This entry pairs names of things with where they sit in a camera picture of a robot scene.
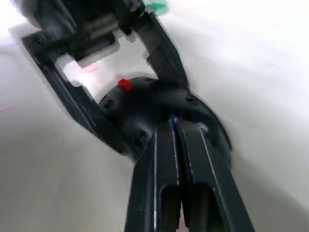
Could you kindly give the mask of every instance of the white surface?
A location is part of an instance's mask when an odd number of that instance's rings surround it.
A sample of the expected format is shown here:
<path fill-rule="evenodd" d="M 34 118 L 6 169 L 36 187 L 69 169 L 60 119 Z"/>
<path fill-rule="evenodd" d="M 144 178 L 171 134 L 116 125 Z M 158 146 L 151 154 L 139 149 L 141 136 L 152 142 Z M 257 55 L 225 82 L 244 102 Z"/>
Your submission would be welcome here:
<path fill-rule="evenodd" d="M 160 19 L 191 89 L 227 129 L 232 173 L 254 227 L 309 231 L 306 5 L 178 2 Z M 288 12 L 294 23 L 285 27 Z M 142 61 L 115 54 L 93 75 L 102 78 L 108 67 L 112 76 L 131 77 Z M 0 64 L 0 231 L 123 231 L 130 161 L 68 116 L 12 39 L 1 43 Z"/>

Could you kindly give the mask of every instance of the red button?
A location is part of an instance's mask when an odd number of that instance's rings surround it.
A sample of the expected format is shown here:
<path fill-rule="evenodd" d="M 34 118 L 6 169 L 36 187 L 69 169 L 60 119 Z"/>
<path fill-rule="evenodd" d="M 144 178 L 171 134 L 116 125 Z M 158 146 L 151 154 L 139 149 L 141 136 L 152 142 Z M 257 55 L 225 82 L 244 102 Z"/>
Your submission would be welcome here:
<path fill-rule="evenodd" d="M 118 87 L 123 88 L 125 90 L 131 90 L 132 84 L 126 79 L 121 79 L 120 81 L 118 81 Z"/>

